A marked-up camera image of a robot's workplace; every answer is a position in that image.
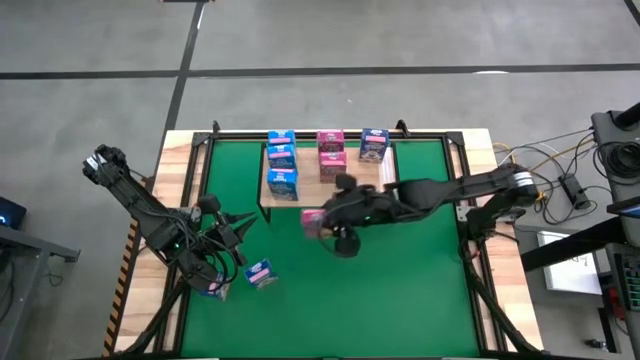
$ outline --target concrete floor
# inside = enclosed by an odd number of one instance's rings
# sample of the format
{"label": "concrete floor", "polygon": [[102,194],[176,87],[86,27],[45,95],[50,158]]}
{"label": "concrete floor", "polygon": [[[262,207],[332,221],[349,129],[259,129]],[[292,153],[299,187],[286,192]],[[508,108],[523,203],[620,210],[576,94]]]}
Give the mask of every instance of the concrete floor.
{"label": "concrete floor", "polygon": [[[193,10],[0,0],[0,72],[176,70]],[[640,63],[640,27],[622,0],[219,0],[205,6],[191,68],[596,63]],[[65,281],[39,289],[22,358],[100,354],[128,215],[82,176],[81,162],[106,143],[152,174],[175,83],[0,81],[0,193],[28,208],[26,232],[83,250],[75,266],[52,261]],[[638,83],[640,73],[624,71],[189,79],[176,128],[209,128],[214,119],[226,129],[389,127],[402,118],[413,128],[489,128],[494,141],[515,145],[629,107],[640,100]],[[580,162],[582,184],[606,185],[588,160]],[[557,176],[552,166],[542,173]],[[610,201],[602,191],[590,196]],[[568,204],[559,196],[551,208],[562,214]],[[600,221],[601,210],[566,227]],[[543,222],[527,214],[522,224]],[[602,337],[592,299],[563,301],[530,285],[547,350],[633,358],[622,334],[622,355],[581,345]]]}

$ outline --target wooden board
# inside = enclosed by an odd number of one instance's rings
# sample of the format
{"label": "wooden board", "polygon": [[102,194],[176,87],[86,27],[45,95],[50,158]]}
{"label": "wooden board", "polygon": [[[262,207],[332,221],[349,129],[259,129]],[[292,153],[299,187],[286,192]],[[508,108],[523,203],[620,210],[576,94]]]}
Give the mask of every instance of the wooden board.
{"label": "wooden board", "polygon": [[[363,163],[358,161],[359,148],[345,148],[347,154],[347,173],[358,180],[358,184],[371,184],[382,189],[382,185],[396,181],[393,148],[388,148],[382,164]],[[260,187],[260,205],[262,207],[319,207],[336,192],[335,184],[320,182],[320,166],[318,150],[314,148],[296,149],[296,166],[298,168],[298,201],[276,200],[271,195],[267,184],[269,159],[263,157],[262,186]]]}
{"label": "wooden board", "polygon": [[[305,131],[315,133],[317,130]],[[461,131],[464,134],[466,155],[471,174],[491,171],[497,166],[487,129],[416,129],[414,131]],[[242,133],[243,131],[233,130],[228,132]],[[167,132],[153,190],[153,194],[167,206],[178,206],[180,203],[193,133],[193,130]],[[460,163],[457,161],[458,157],[455,154],[453,155],[456,174],[461,175],[462,171]],[[197,194],[199,188],[198,182],[202,171],[202,162],[203,154],[199,154],[191,204],[195,201],[194,195]],[[489,197],[479,198],[479,205],[484,204],[488,199]],[[507,235],[514,235],[511,226],[499,225],[497,230]],[[542,349],[542,339],[538,330],[517,244],[512,240],[496,236],[487,241],[486,246],[500,306],[527,341],[538,349]],[[123,304],[124,314],[122,314],[120,332],[117,334],[116,350],[124,350],[129,346],[160,306],[166,268],[160,263],[160,260],[147,251],[146,254],[143,252],[138,256],[132,276],[129,295],[126,303]],[[177,307],[174,308],[169,321],[168,336],[164,342],[165,349],[169,349],[172,345],[176,325],[176,312]],[[489,348],[495,349],[491,316],[484,306],[482,308],[482,319]],[[509,346],[511,350],[515,350],[511,344]]]}

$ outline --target gray floor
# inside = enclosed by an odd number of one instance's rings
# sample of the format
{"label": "gray floor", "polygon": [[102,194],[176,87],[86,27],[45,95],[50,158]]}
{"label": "gray floor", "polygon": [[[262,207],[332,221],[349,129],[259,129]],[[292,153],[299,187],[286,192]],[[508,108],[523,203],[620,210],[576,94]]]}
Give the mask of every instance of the gray floor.
{"label": "gray floor", "polygon": [[[0,0],[0,72],[175,70],[193,4]],[[192,69],[304,66],[554,65],[640,62],[640,27],[622,0],[219,0],[207,4]],[[638,72],[190,79],[176,128],[483,127],[516,145],[585,129],[596,111],[637,102]],[[151,174],[174,79],[0,81],[0,194],[29,209],[28,233],[82,248],[61,287],[43,284],[24,359],[97,356],[127,213],[81,174],[99,144]],[[550,143],[557,149],[579,137]],[[519,154],[526,165],[541,158]],[[583,185],[606,185],[580,161]],[[553,166],[542,173],[557,176]],[[602,205],[610,199],[593,190]],[[568,210],[562,196],[552,211]],[[602,208],[573,220],[581,229]],[[542,225],[535,214],[522,224]],[[547,350],[631,359],[581,345],[601,338],[593,299],[531,281]]]}

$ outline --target green table surface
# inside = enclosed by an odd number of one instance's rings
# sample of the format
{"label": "green table surface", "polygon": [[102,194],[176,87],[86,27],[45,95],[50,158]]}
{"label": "green table surface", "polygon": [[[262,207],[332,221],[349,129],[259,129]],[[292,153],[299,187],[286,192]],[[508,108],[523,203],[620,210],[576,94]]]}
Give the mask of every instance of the green table surface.
{"label": "green table surface", "polygon": [[[439,141],[395,144],[401,180],[447,179]],[[268,259],[279,279],[256,290],[240,274],[224,302],[192,293],[183,356],[478,354],[451,205],[419,222],[359,229],[359,255],[336,258],[304,237],[300,209],[272,209],[270,224],[262,218],[260,148],[261,142],[216,142],[207,192],[224,211],[256,211],[241,251],[249,265]]]}

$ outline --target green mat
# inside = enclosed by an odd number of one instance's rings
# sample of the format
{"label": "green mat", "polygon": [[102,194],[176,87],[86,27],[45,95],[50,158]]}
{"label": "green mat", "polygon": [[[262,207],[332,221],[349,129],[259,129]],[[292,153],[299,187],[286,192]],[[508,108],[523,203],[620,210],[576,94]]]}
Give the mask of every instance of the green mat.
{"label": "green mat", "polygon": [[[207,189],[225,211],[257,212],[241,251],[250,265],[269,259],[279,279],[256,290],[241,274],[225,302],[194,292],[183,356],[477,356],[451,206],[420,222],[360,229],[360,254],[336,258],[304,237],[300,209],[273,209],[264,221],[260,146],[216,142]],[[396,148],[402,180],[447,179],[440,142]]]}

